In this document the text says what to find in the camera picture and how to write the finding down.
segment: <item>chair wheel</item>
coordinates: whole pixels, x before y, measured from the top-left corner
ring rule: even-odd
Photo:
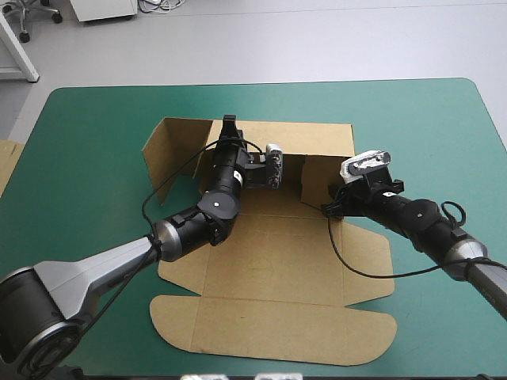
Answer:
[[[59,24],[60,22],[62,22],[62,15],[60,13],[55,13],[51,16],[51,19],[53,20],[53,22],[55,24]]]
[[[27,42],[30,41],[30,35],[28,33],[25,33],[25,32],[21,32],[19,33],[19,40],[25,44]]]

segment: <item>cardboard box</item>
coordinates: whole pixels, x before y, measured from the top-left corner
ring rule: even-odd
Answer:
[[[343,268],[330,244],[330,185],[342,184],[340,164],[354,155],[349,124],[241,121],[245,139],[284,151],[279,190],[243,190],[231,236],[174,262],[159,275],[201,297],[160,295],[151,303],[154,327],[189,352],[312,363],[356,365],[382,355],[394,318],[346,306],[394,291],[391,279],[367,279]],[[221,120],[164,119],[143,148],[154,186],[188,157],[218,138]],[[185,174],[205,188],[212,149]],[[158,193],[163,201],[170,190]],[[345,259],[366,272],[391,274],[385,237],[334,222]]]
[[[17,160],[25,146],[14,141],[0,140],[0,196],[2,196]]]

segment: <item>gray floor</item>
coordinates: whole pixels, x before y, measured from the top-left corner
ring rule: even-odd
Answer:
[[[464,77],[507,142],[507,2],[187,0],[95,25],[53,2],[65,21],[36,16],[24,45],[40,81],[0,82],[0,138],[26,141],[64,86]]]

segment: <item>black cable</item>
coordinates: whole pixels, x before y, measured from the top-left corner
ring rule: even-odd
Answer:
[[[150,257],[153,250],[154,250],[154,246],[151,246],[150,249],[148,249],[146,251],[146,253],[143,254],[143,258],[141,259],[141,261],[139,262],[137,267],[135,267],[135,269],[132,272],[130,272],[129,274],[127,274],[125,276],[125,280],[121,283],[118,290],[111,296],[111,298],[106,302],[106,304],[97,313],[97,315],[95,315],[95,317],[93,317],[91,322],[88,325],[86,325],[86,327],[81,331],[80,338],[83,337],[87,332],[89,332],[89,330],[93,327],[93,325],[95,325],[97,323],[97,321],[102,317],[102,315],[104,315],[104,313],[112,305],[112,303],[116,301],[116,299],[118,298],[120,293],[123,291],[123,289],[128,285],[128,283],[130,283],[131,279],[133,279],[134,276],[136,274],[138,274],[139,271],[143,268],[143,266],[147,262],[148,257]]]
[[[447,263],[444,263],[441,265],[435,265],[433,267],[421,269],[420,271],[398,273],[395,275],[372,275],[369,273],[362,272],[358,269],[355,269],[354,267],[350,266],[345,261],[343,256],[340,254],[340,251],[338,250],[336,243],[334,241],[333,229],[331,228],[331,218],[327,219],[327,229],[330,233],[331,245],[333,246],[334,253],[336,253],[336,256],[339,259],[339,261],[351,272],[354,272],[357,275],[360,275],[363,277],[368,277],[369,279],[401,279],[402,277],[424,275],[425,273],[430,273],[430,272],[436,271],[437,269],[446,268],[448,266],[455,265],[455,264],[467,264],[467,265],[485,264],[485,265],[491,265],[494,267],[504,268],[505,270],[507,270],[507,266],[505,266],[504,264],[498,263],[497,261],[492,261],[492,260],[488,259],[487,257],[477,257],[474,259],[451,260],[451,261],[448,261]]]
[[[245,139],[235,139],[235,138],[224,138],[224,139],[218,139],[218,140],[215,140],[214,142],[210,142],[207,146],[203,147],[202,149],[200,149],[197,153],[195,153],[192,157],[190,157],[187,161],[185,161],[183,163],[183,165],[181,165],[179,168],[177,168],[174,172],[172,172],[159,186],[157,186],[157,188],[155,188],[155,190],[153,192],[151,192],[151,194],[143,201],[143,205],[141,207],[141,212],[143,214],[143,218],[148,222],[148,224],[150,225],[150,228],[151,228],[151,233],[153,234],[153,239],[151,239],[151,241],[158,241],[158,235],[157,235],[157,231],[156,229],[154,228],[154,224],[153,222],[151,221],[150,217],[147,215],[146,213],[146,205],[147,203],[150,201],[150,199],[157,193],[158,190],[160,190],[162,188],[162,186],[164,186],[168,181],[170,181],[172,178],[174,178],[174,176],[178,175],[190,162],[192,162],[194,159],[196,159],[201,153],[203,153],[204,151],[206,151],[207,148],[211,147],[211,146],[214,146],[215,144],[217,143],[224,143],[224,142],[239,142],[239,143],[245,143],[245,144],[248,144],[248,145],[251,145],[253,146],[256,150],[259,151],[259,154],[260,155],[263,155],[264,153],[262,152],[262,149],[259,148],[259,146],[257,146],[256,144],[254,144],[253,142],[250,142],[248,140],[245,140]],[[141,259],[141,261],[139,262],[139,264],[137,265],[137,267],[135,267],[135,269],[130,272],[129,274],[126,275],[125,277],[125,280],[122,282],[122,284],[120,285],[120,287],[118,288],[118,290],[116,290],[116,292],[111,296],[111,298],[106,302],[106,304],[102,307],[102,309],[97,313],[97,315],[95,317],[93,317],[93,319],[91,320],[91,322],[82,330],[81,334],[80,334],[80,339],[87,333],[89,332],[89,330],[93,327],[93,325],[95,325],[97,323],[97,321],[102,317],[102,315],[104,315],[104,313],[107,311],[107,309],[112,305],[112,303],[118,298],[118,296],[120,295],[120,293],[123,291],[123,289],[128,285],[128,283],[131,281],[131,279],[137,275],[139,273],[139,271],[143,268],[143,266],[145,265],[145,263],[147,262],[148,258],[150,257],[151,253],[154,251],[154,249],[156,249],[156,247],[154,247],[154,245],[152,245],[150,247],[150,249],[148,249],[146,251],[146,253],[144,253],[143,255],[143,258]]]

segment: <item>white cabinet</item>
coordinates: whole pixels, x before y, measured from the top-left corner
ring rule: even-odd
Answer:
[[[137,0],[71,0],[80,21],[137,14]]]

